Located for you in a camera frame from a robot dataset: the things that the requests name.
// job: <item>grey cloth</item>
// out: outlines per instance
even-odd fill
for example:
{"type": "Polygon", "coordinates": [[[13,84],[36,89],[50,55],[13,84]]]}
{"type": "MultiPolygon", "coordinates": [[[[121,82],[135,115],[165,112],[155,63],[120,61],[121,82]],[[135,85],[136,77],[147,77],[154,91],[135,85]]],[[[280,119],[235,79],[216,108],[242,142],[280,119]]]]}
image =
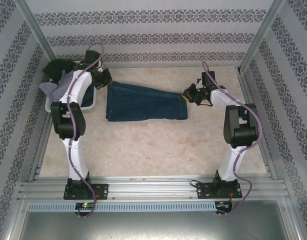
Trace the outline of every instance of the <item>grey cloth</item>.
{"type": "Polygon", "coordinates": [[[59,85],[53,82],[43,82],[39,85],[39,88],[48,96],[52,102],[58,102],[62,96],[66,93],[72,79],[74,71],[66,74],[65,70],[62,70],[61,79],[58,82],[59,85]]]}

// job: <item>damask pattern border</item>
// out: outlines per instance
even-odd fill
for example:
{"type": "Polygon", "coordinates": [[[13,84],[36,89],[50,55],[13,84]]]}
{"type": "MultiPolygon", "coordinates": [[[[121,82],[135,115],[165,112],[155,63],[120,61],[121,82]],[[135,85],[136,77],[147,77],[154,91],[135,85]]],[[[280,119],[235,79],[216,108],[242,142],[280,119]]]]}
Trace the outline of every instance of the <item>damask pattern border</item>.
{"type": "Polygon", "coordinates": [[[5,27],[5,24],[16,9],[16,4],[13,0],[0,1],[0,33],[5,27]]]}
{"type": "Polygon", "coordinates": [[[44,93],[39,90],[37,95],[35,96],[35,100],[33,102],[33,105],[31,107],[30,115],[28,116],[28,121],[26,123],[26,126],[24,128],[19,147],[17,149],[17,153],[14,156],[14,160],[12,163],[12,167],[10,168],[10,172],[7,177],[7,181],[5,182],[5,187],[3,188],[2,195],[0,197],[0,234],[3,230],[4,223],[6,221],[7,211],[11,205],[13,194],[15,192],[15,187],[19,178],[19,175],[21,173],[21,169],[26,157],[26,151],[28,149],[28,146],[30,144],[32,134],[34,132],[35,125],[37,123],[37,119],[39,116],[39,113],[42,110],[42,105],[45,99],[44,93]]]}
{"type": "Polygon", "coordinates": [[[253,33],[143,33],[47,37],[52,47],[135,44],[250,44],[253,33]]]}
{"type": "Polygon", "coordinates": [[[307,31],[307,0],[288,0],[288,4],[307,31]]]}
{"type": "Polygon", "coordinates": [[[146,23],[260,23],[265,9],[166,9],[48,12],[34,14],[40,26],[146,23]]]}
{"type": "Polygon", "coordinates": [[[32,32],[25,21],[23,21],[12,44],[10,45],[5,58],[0,65],[0,98],[5,91],[5,87],[19,61],[20,55],[28,42],[32,32]]]}
{"type": "Polygon", "coordinates": [[[279,16],[277,16],[273,21],[271,29],[279,41],[294,74],[298,77],[300,86],[307,98],[307,63],[304,61],[302,54],[298,50],[298,47],[296,47],[296,43],[293,41],[290,33],[279,16]]]}
{"type": "MultiPolygon", "coordinates": [[[[107,53],[104,63],[121,62],[193,62],[193,61],[241,61],[244,52],[142,52],[142,53],[107,53]]],[[[57,58],[80,61],[84,54],[58,55],[57,58]]]]}
{"type": "Polygon", "coordinates": [[[5,157],[7,146],[9,145],[10,138],[14,132],[14,127],[16,126],[20,112],[25,104],[31,83],[35,78],[35,74],[43,54],[44,51],[38,44],[33,51],[28,67],[24,72],[21,83],[18,86],[16,95],[12,101],[10,110],[5,118],[5,122],[2,125],[2,129],[0,130],[0,165],[5,157]]]}
{"type": "Polygon", "coordinates": [[[265,61],[270,76],[272,77],[272,82],[276,87],[280,100],[282,101],[295,137],[301,147],[304,159],[307,161],[307,129],[305,128],[306,126],[303,124],[303,119],[297,110],[293,96],[289,93],[288,86],[285,83],[283,75],[281,74],[276,60],[265,40],[262,41],[259,46],[259,51],[265,61]]]}
{"type": "Polygon", "coordinates": [[[255,80],[257,90],[260,94],[263,107],[267,114],[267,119],[271,125],[271,130],[274,134],[274,138],[278,145],[282,161],[285,165],[286,173],[290,177],[292,189],[296,196],[297,203],[300,207],[299,209],[302,212],[302,217],[303,220],[306,222],[306,227],[307,227],[307,196],[306,196],[307,193],[304,190],[304,183],[301,181],[300,173],[298,169],[295,167],[294,158],[290,153],[290,149],[288,143],[286,142],[284,132],[282,131],[276,111],[273,107],[273,103],[269,97],[269,93],[267,91],[263,77],[261,75],[261,72],[259,70],[259,67],[255,59],[252,59],[251,63],[249,64],[249,68],[255,80]]]}

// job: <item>cable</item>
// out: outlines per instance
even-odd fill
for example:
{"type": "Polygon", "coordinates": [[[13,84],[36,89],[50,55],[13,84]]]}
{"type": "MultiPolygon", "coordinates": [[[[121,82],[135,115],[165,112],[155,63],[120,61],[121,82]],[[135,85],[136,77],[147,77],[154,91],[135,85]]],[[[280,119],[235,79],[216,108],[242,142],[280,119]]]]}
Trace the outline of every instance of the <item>cable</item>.
{"type": "Polygon", "coordinates": [[[92,68],[96,63],[98,63],[100,60],[102,61],[102,58],[103,58],[103,55],[104,55],[104,52],[105,52],[105,49],[104,49],[104,46],[99,43],[99,42],[95,42],[93,44],[91,44],[87,50],[89,50],[92,46],[94,45],[100,45],[101,46],[101,54],[99,56],[99,58],[94,61],[91,65],[89,65],[88,67],[86,67],[84,70],[82,70],[81,73],[79,73],[79,75],[75,78],[75,80],[72,82],[70,88],[69,88],[69,91],[68,91],[68,96],[67,96],[67,108],[68,108],[68,111],[69,111],[69,115],[70,115],[70,119],[71,119],[71,122],[72,122],[72,127],[73,127],[73,136],[72,138],[69,140],[69,149],[68,149],[68,159],[69,159],[69,162],[70,162],[70,165],[71,167],[73,168],[73,170],[75,171],[75,173],[79,176],[79,178],[84,182],[84,184],[87,185],[87,187],[91,190],[91,193],[92,193],[92,197],[93,197],[93,207],[92,207],[92,210],[86,215],[86,216],[81,216],[80,215],[80,211],[83,209],[83,208],[79,208],[78,209],[78,217],[83,217],[84,219],[85,218],[88,218],[91,214],[93,214],[94,210],[95,210],[95,207],[96,207],[96,203],[97,203],[97,197],[96,197],[96,193],[95,191],[93,190],[92,186],[84,179],[84,177],[79,173],[79,171],[76,169],[76,166],[74,165],[73,163],[73,160],[72,160],[72,153],[71,153],[71,148],[72,148],[72,145],[73,145],[73,141],[75,140],[76,136],[77,136],[77,125],[76,125],[76,121],[75,121],[75,118],[74,118],[74,114],[73,114],[73,111],[70,107],[70,97],[71,97],[71,94],[72,94],[72,91],[73,91],[73,88],[74,88],[74,85],[77,81],[79,81],[79,78],[86,72],[88,71],[90,68],[92,68]]]}
{"type": "Polygon", "coordinates": [[[251,110],[248,106],[246,106],[245,104],[243,104],[242,102],[240,102],[239,100],[237,100],[236,98],[234,98],[231,94],[229,94],[228,92],[226,92],[225,90],[223,90],[219,85],[218,83],[214,80],[214,78],[209,74],[209,67],[208,67],[208,64],[205,62],[205,61],[202,61],[202,66],[203,66],[203,69],[205,71],[205,73],[208,75],[208,77],[211,79],[211,81],[215,84],[215,86],[220,90],[221,93],[223,93],[224,95],[226,95],[229,99],[231,99],[232,101],[234,101],[235,103],[239,104],[240,106],[244,107],[247,111],[249,111],[249,113],[251,113],[254,118],[256,119],[257,123],[258,123],[258,130],[259,130],[259,135],[258,135],[258,138],[257,138],[257,141],[255,141],[251,146],[248,146],[242,150],[240,150],[237,154],[237,157],[235,158],[234,160],[234,163],[233,163],[233,174],[235,175],[235,177],[239,180],[242,180],[242,181],[245,181],[245,182],[248,182],[250,184],[250,187],[249,187],[249,190],[247,192],[247,194],[242,198],[241,202],[233,209],[231,210],[231,212],[229,212],[228,214],[232,214],[235,210],[237,210],[238,208],[241,207],[241,205],[243,204],[243,202],[246,200],[246,198],[249,196],[250,192],[252,191],[253,189],[253,183],[251,181],[249,181],[248,179],[244,178],[244,177],[241,177],[241,176],[238,176],[238,174],[236,173],[236,166],[237,166],[237,162],[239,160],[239,157],[241,156],[241,154],[245,151],[247,151],[248,149],[251,149],[253,147],[255,147],[257,144],[260,143],[262,137],[263,137],[263,126],[262,126],[262,123],[259,119],[259,117],[257,116],[257,114],[251,110]]]}

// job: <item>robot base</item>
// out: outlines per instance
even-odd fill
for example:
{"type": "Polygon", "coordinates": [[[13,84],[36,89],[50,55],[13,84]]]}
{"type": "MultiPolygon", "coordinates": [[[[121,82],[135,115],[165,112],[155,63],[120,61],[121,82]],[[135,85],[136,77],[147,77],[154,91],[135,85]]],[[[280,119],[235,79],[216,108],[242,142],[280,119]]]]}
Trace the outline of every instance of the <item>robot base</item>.
{"type": "MultiPolygon", "coordinates": [[[[98,200],[106,200],[108,196],[108,184],[92,184],[89,178],[89,173],[85,178],[87,183],[91,185],[98,200]]],[[[64,200],[92,200],[93,194],[89,187],[82,180],[72,180],[68,178],[65,186],[64,200]]]]}
{"type": "Polygon", "coordinates": [[[223,181],[218,171],[212,182],[199,182],[196,184],[198,199],[241,199],[243,197],[238,180],[223,181]]]}

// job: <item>plastic basket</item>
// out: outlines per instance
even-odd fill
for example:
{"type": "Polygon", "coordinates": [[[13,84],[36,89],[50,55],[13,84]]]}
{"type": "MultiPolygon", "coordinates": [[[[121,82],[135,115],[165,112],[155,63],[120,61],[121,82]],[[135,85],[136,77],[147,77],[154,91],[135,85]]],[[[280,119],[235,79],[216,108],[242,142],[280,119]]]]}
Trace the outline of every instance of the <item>plastic basket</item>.
{"type": "MultiPolygon", "coordinates": [[[[89,112],[92,112],[94,109],[94,106],[96,104],[96,88],[94,87],[93,88],[93,100],[92,100],[92,104],[90,106],[84,106],[81,108],[81,111],[83,113],[89,113],[89,112]]],[[[50,98],[47,96],[46,97],[46,100],[45,100],[45,104],[44,104],[44,109],[48,112],[48,113],[51,113],[51,109],[50,109],[50,106],[52,104],[52,101],[50,100],[50,98]]]]}

